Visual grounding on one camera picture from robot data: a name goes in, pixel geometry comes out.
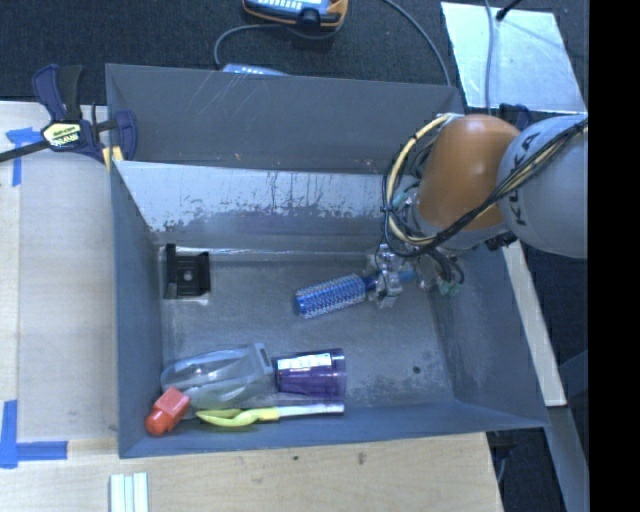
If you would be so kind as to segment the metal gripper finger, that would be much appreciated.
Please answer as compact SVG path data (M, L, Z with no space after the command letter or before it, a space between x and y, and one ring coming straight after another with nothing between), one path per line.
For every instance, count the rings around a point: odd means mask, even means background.
M375 267L380 273L397 272L400 269L400 257L386 243L380 243L375 251Z
M376 284L375 302L379 308L392 307L402 291L400 281L379 279Z

